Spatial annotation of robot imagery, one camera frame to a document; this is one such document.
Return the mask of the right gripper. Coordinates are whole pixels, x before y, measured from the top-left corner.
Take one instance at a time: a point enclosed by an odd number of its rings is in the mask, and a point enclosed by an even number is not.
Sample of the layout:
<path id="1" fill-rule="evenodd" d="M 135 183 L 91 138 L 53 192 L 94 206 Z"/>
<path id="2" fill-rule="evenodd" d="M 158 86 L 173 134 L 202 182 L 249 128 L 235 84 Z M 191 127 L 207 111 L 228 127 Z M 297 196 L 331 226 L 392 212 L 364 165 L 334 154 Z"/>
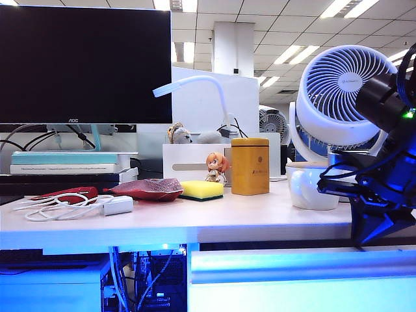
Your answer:
<path id="1" fill-rule="evenodd" d="M 386 235 L 395 225 L 415 225 L 415 143 L 386 142 L 376 156 L 335 151 L 320 175 L 317 190 L 324 194 L 389 202 L 399 207 L 389 215 L 384 206 L 351 200 L 351 238 L 356 245 Z"/>

